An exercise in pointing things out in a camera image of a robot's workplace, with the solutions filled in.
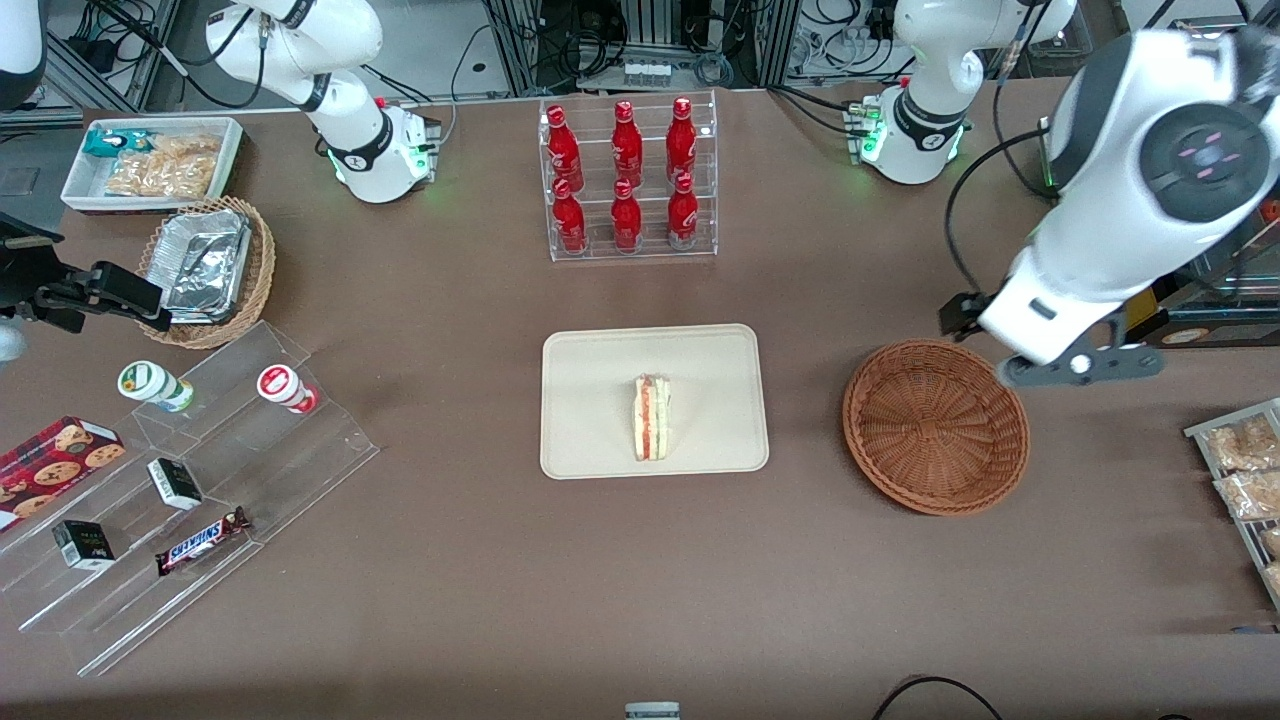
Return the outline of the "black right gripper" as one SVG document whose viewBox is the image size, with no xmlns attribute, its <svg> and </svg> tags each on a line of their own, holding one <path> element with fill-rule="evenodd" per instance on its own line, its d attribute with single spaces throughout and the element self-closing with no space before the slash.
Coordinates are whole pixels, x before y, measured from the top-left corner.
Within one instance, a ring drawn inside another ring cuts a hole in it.
<svg viewBox="0 0 1280 720">
<path fill-rule="evenodd" d="M 64 237 L 3 213 L 1 240 L 3 320 L 45 322 L 73 334 L 82 332 L 84 314 L 93 309 L 76 281 L 81 270 L 56 254 L 55 245 Z M 150 331 L 163 334 L 172 327 L 163 288 L 114 263 L 93 264 L 91 295 Z"/>
</svg>

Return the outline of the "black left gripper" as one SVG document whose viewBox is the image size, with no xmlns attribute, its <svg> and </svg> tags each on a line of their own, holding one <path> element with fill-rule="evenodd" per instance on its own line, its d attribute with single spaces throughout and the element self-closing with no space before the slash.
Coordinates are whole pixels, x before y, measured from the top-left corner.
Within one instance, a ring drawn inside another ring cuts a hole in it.
<svg viewBox="0 0 1280 720">
<path fill-rule="evenodd" d="M 969 338 L 983 333 L 979 318 L 989 301 L 991 297 L 986 293 L 956 293 L 938 310 L 940 333 L 947 338 Z"/>
</svg>

